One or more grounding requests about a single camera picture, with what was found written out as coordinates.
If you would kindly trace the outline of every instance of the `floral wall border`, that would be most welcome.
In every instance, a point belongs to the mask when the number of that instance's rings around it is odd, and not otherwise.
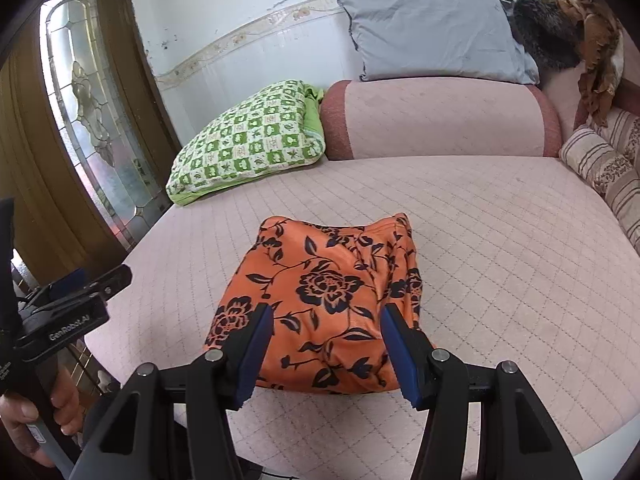
[[[344,11],[336,0],[307,0],[285,9],[270,12],[209,43],[168,72],[155,76],[156,84],[160,91],[175,88],[215,60],[242,46],[300,23],[310,22],[339,12]]]

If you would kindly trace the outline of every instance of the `dark fur item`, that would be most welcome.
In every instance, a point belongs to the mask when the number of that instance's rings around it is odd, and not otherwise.
[[[581,25],[574,25],[555,0],[516,0],[512,28],[539,68],[562,70],[580,63]]]

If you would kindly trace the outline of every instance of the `green pillow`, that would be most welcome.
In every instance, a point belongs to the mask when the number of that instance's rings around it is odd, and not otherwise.
[[[324,153],[318,113],[322,91],[282,81],[215,118],[180,150],[166,192],[178,205],[293,166]]]

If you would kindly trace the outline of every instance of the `orange floral fabric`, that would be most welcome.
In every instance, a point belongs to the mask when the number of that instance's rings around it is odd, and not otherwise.
[[[255,307],[273,309],[274,334],[257,385],[362,394],[398,388],[380,335],[395,304],[418,327],[422,280],[406,215],[364,227],[324,227],[274,216],[236,270],[205,348],[220,348]]]

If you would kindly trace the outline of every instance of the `finger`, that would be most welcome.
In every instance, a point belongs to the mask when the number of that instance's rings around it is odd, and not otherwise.
[[[60,368],[56,382],[51,391],[51,403],[56,408],[63,408],[66,404],[78,403],[78,388],[66,368]]]
[[[62,426],[62,433],[65,435],[75,435],[82,428],[82,413],[78,411],[76,416],[68,423]]]
[[[0,418],[7,429],[15,428],[20,424],[35,422],[38,409],[23,396],[7,393],[0,397]]]
[[[56,410],[54,412],[53,420],[55,420],[59,426],[65,426],[68,423],[70,423],[72,420],[74,420],[74,418],[76,418],[79,412],[80,412],[80,403],[77,401],[76,402],[71,401],[71,402],[68,402],[62,408],[60,408],[59,410]]]
[[[53,467],[54,464],[50,460],[50,458],[44,453],[44,450],[40,448],[38,443],[35,441],[31,431],[24,424],[15,424],[10,426],[7,424],[7,421],[2,419],[4,426],[6,427],[7,433],[9,437],[15,444],[15,447],[18,451],[20,451],[24,456],[28,456],[29,458],[35,460],[36,462],[42,464],[46,467]]]

